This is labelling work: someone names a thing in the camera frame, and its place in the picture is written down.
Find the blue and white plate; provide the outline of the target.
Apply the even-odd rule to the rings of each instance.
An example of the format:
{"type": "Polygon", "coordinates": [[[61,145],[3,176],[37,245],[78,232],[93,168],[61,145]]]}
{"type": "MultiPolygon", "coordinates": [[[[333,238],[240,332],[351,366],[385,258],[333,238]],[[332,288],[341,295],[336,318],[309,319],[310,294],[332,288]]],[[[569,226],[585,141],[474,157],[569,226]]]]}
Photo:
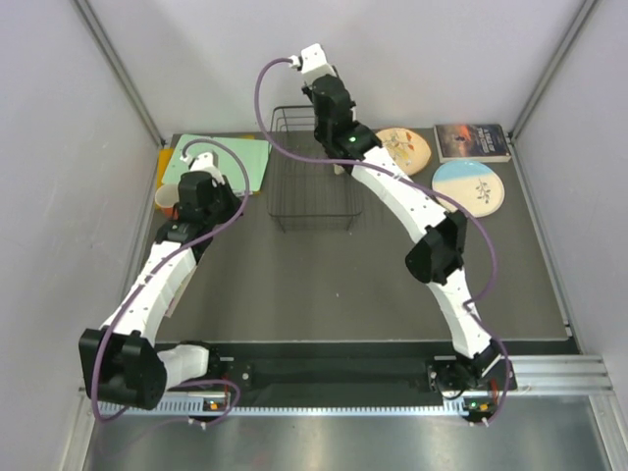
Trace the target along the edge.
{"type": "Polygon", "coordinates": [[[432,190],[455,200],[476,218],[494,214],[505,199],[505,188],[497,173],[470,160],[440,165],[432,177],[432,190]]]}

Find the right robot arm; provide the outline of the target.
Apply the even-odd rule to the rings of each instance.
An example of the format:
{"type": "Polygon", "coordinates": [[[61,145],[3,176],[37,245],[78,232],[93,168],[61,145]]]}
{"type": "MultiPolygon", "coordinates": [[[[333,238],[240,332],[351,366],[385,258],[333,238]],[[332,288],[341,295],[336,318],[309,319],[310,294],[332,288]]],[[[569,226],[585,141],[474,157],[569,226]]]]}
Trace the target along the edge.
{"type": "Polygon", "coordinates": [[[325,74],[306,83],[302,91],[313,105],[314,137],[327,157],[371,190],[414,244],[405,266],[434,295],[456,354],[454,360],[434,367],[435,387],[449,393],[482,387],[493,377],[501,353],[497,341],[479,323],[466,280],[467,214],[447,210],[415,185],[376,134],[354,118],[355,103],[340,78],[325,74]]]}

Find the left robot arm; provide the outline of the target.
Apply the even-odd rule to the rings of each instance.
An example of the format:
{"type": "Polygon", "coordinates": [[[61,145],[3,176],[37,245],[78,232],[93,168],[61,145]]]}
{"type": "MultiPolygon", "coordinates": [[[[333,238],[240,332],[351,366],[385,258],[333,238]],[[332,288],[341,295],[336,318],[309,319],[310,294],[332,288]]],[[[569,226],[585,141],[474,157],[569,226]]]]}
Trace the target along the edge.
{"type": "Polygon", "coordinates": [[[222,380],[207,347],[184,342],[159,351],[156,335],[216,234],[241,214],[241,201],[217,170],[190,171],[178,184],[176,216],[158,231],[149,257],[122,304],[78,351],[88,397],[151,410],[166,390],[192,380],[208,390],[222,380]]]}

